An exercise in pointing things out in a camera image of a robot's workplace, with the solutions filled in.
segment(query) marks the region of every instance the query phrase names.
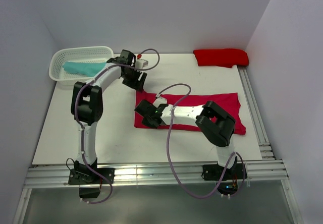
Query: black motor joint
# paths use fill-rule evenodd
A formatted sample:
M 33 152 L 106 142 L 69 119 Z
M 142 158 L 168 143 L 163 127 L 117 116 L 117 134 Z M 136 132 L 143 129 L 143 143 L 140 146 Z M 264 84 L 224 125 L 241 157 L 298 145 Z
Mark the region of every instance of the black motor joint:
M 128 50 L 122 50 L 119 57 L 114 59 L 109 59 L 107 63 L 114 63 L 114 64 L 121 64 L 121 65 L 128 65 L 135 67 L 136 63 L 136 56 L 132 52 Z M 137 91 L 143 90 L 143 84 L 147 77 L 146 73 L 142 73 L 136 69 L 128 68 L 128 67 L 121 67 L 121 77 L 124 79 L 122 83 L 127 85 L 128 87 L 135 89 Z

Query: white table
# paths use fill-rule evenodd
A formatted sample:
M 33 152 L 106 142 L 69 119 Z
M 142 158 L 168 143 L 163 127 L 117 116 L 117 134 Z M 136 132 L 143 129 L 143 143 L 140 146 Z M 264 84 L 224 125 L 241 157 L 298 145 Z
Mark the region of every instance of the white table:
M 156 55 L 145 54 L 150 66 Z M 167 130 L 134 127 L 135 91 L 116 80 L 103 94 L 104 112 L 97 126 L 96 153 L 99 163 L 166 162 Z M 239 116 L 246 135 L 233 140 L 244 160 L 261 160 L 246 96 L 237 67 L 198 67 L 193 54 L 161 54 L 158 67 L 148 71 L 144 85 L 157 93 L 175 83 L 187 83 L 192 94 L 237 92 Z M 33 164 L 63 164 L 78 153 L 78 131 L 70 113 L 73 87 L 56 84 Z M 184 94 L 187 88 L 174 87 L 165 93 Z M 216 161 L 216 148 L 200 132 L 173 130 L 170 144 L 173 161 Z

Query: folded red cloth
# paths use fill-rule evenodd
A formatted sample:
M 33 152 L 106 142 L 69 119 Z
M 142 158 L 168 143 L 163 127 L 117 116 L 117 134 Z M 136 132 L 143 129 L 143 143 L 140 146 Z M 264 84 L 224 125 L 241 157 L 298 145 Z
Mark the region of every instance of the folded red cloth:
M 199 66 L 221 66 L 231 68 L 233 65 L 249 65 L 249 58 L 240 49 L 200 49 L 193 51 Z
M 162 94 L 162 97 L 167 99 L 168 104 L 174 104 L 179 100 L 182 95 L 172 95 L 172 94 Z M 143 100 L 146 99 L 149 102 L 153 103 L 155 101 L 156 94 L 147 93 L 145 91 L 139 92 L 136 91 L 136 106 Z M 229 94 L 213 94 L 213 95 L 189 95 L 184 100 L 182 100 L 178 106 L 197 106 L 205 104 L 208 100 L 212 100 L 226 110 L 230 115 L 236 120 L 236 130 L 235 134 L 245 135 L 246 128 L 241 123 L 239 118 L 239 109 L 240 102 L 238 99 L 238 93 L 229 93 Z M 142 123 L 142 116 L 135 112 L 135 127 L 136 128 L 148 128 Z M 159 126 L 158 129 L 168 129 L 169 126 Z M 172 129 L 174 130 L 187 130 L 187 131 L 200 131 L 196 126 L 186 126 L 186 125 L 173 125 Z

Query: teal cloth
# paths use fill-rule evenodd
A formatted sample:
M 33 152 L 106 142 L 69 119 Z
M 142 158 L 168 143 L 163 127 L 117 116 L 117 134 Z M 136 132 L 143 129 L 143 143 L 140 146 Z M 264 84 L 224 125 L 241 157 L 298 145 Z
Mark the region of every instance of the teal cloth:
M 95 76 L 100 72 L 106 63 L 75 63 L 75 62 L 65 62 L 62 66 L 64 70 L 70 74 L 85 74 L 88 77 Z

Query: white wall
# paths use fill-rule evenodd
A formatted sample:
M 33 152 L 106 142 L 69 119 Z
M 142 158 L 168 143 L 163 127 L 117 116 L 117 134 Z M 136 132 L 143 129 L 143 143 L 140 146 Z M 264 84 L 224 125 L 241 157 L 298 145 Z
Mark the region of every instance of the white wall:
M 269 0 L 32 0 L 59 48 L 247 46 Z
M 248 47 L 248 73 L 305 223 L 323 219 L 323 0 L 271 0 Z
M 57 47 L 29 0 L 0 0 L 0 223 L 11 223 L 54 82 Z

